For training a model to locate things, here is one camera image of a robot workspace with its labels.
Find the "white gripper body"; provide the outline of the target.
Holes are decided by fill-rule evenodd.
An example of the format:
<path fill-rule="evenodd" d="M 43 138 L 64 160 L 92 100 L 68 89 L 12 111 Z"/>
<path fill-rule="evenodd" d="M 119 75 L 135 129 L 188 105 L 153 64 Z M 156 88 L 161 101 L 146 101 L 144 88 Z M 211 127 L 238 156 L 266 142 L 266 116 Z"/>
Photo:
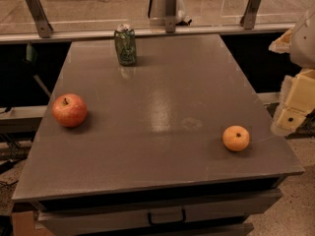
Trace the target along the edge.
<path fill-rule="evenodd" d="M 315 69 L 315 7 L 310 7 L 294 26 L 289 55 L 292 63 Z"/>

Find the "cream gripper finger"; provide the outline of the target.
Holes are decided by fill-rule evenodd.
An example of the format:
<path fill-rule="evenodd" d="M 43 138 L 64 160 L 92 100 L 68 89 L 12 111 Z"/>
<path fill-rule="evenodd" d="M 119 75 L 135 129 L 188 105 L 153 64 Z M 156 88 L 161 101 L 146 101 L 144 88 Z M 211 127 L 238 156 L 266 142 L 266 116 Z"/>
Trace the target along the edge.
<path fill-rule="evenodd" d="M 303 68 L 297 75 L 285 76 L 280 104 L 271 131 L 281 137 L 294 133 L 315 110 L 315 70 Z"/>
<path fill-rule="evenodd" d="M 283 33 L 280 37 L 278 37 L 270 44 L 269 50 L 279 54 L 288 53 L 290 50 L 291 36 L 292 29 L 288 29 L 285 33 Z"/>

